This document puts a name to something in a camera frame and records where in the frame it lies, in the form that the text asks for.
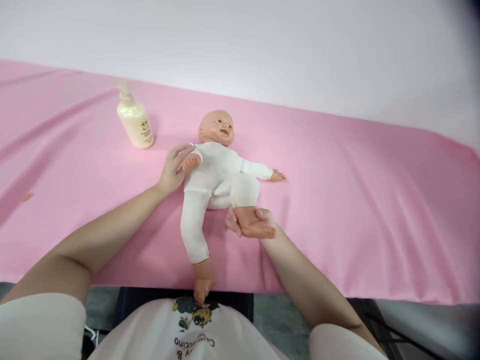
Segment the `cartoon character print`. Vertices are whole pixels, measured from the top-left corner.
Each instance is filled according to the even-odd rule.
[[[145,121],[142,121],[142,122],[141,122],[141,128],[142,128],[143,130],[148,130],[149,127],[150,127],[150,125],[149,125],[149,121],[148,121],[147,119],[145,119]]]
[[[184,296],[179,297],[173,304],[173,311],[185,314],[185,317],[181,317],[178,323],[178,326],[184,330],[190,329],[192,321],[203,329],[205,325],[212,322],[212,311],[218,307],[219,303],[216,301],[206,300],[203,306],[200,306],[193,297]]]

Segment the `person's left hand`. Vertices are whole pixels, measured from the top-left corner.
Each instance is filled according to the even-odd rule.
[[[160,180],[157,186],[165,192],[166,195],[177,190],[185,178],[185,172],[179,167],[182,161],[195,150],[195,145],[184,144],[174,147],[166,155],[165,165],[161,171]]]

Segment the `lotion bottle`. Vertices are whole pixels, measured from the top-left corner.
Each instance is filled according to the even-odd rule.
[[[135,102],[126,85],[118,85],[120,104],[116,108],[118,117],[130,138],[133,146],[146,149],[154,144],[154,135],[150,130],[150,121],[145,106]]]

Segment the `doll leg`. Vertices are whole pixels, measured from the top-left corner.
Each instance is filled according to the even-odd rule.
[[[180,232],[188,258],[198,264],[210,257],[202,225],[211,194],[202,191],[185,191],[181,212]]]
[[[231,179],[230,197],[241,232],[246,238],[273,239],[275,229],[260,221],[255,214],[260,195],[257,178],[244,172]]]
[[[216,196],[212,195],[210,200],[208,201],[207,209],[210,210],[220,210],[220,209],[228,209],[232,206],[232,199],[230,195],[224,196]]]
[[[202,231],[210,196],[211,194],[208,192],[185,191],[180,220],[181,238],[192,263],[193,271],[197,275],[193,296],[200,305],[203,305],[216,282],[209,247]]]

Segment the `printed graphic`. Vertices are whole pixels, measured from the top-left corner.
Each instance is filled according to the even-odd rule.
[[[179,297],[173,304],[173,311],[185,314],[180,318],[178,326],[182,332],[190,329],[190,324],[204,328],[205,325],[212,322],[212,311],[219,307],[218,302],[206,300],[203,306],[200,306],[193,297]]]
[[[142,121],[141,122],[141,128],[143,130],[148,130],[150,129],[150,124],[149,124],[149,120],[148,119],[145,119],[145,121]]]
[[[212,348],[215,347],[215,341],[212,338],[209,338],[203,332],[199,334],[196,340],[194,341],[184,341],[176,337],[175,338],[175,345],[177,348],[176,358],[179,360],[182,360],[183,358],[188,357],[194,350],[194,347],[201,342],[206,342]]]

